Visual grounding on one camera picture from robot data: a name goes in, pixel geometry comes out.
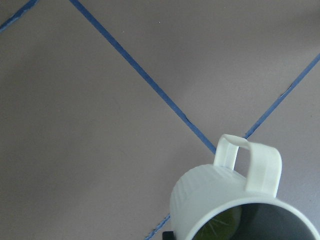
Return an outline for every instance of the black object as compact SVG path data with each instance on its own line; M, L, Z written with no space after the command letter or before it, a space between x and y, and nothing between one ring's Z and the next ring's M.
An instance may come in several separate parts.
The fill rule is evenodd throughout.
M162 233L162 240L176 240L173 231L164 231Z

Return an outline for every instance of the gray tile floor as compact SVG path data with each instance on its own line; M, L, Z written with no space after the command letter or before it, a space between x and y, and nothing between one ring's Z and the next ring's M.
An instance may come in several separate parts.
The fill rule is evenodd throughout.
M1 3L1 22L26 2ZM214 145L320 53L315 0L81 2ZM214 155L69 1L40 0L0 42L3 239L144 239L178 178ZM319 76L250 137L279 149L278 197L318 230Z

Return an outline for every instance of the mug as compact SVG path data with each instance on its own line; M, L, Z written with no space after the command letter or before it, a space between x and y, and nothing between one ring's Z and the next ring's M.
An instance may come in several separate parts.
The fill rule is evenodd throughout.
M250 151L247 178L234 171L239 147ZM175 239L192 240L213 217L241 208L231 239L320 240L307 217L276 198L281 171L277 149L222 135L213 164L189 170L173 188L170 215Z

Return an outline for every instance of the tile floor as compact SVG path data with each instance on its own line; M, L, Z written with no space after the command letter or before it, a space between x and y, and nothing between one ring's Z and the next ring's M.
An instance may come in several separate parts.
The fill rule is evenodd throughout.
M0 4L4 22L27 1ZM320 53L316 0L82 0L216 146L243 136ZM214 155L68 0L0 33L3 239L143 240ZM283 160L278 197L320 230L320 65L249 138ZM245 173L246 152L236 169ZM170 230L170 221L154 237Z

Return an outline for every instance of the mug handle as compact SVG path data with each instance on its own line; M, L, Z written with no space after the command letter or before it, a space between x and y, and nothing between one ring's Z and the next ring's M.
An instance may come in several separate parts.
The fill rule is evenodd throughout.
M234 170L239 147L250 151L250 165L245 190L276 197L282 161L280 153L274 147L249 142L242 137L223 134L216 148L213 165Z

